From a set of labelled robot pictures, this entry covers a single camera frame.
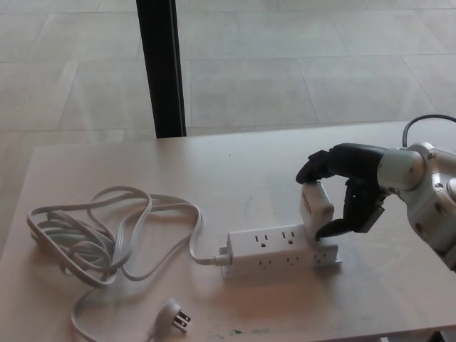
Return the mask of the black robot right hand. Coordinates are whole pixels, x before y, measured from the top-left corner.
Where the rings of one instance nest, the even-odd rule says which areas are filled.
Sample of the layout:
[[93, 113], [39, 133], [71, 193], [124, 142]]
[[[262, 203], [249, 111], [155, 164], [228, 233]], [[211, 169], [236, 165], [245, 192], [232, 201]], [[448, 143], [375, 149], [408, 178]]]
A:
[[388, 196], [378, 183], [380, 160], [384, 147], [341, 143], [308, 157], [299, 170], [299, 184], [318, 182], [333, 176], [346, 178], [343, 217], [335, 219], [317, 230], [316, 239], [334, 237], [349, 232], [366, 233], [384, 212], [383, 203]]

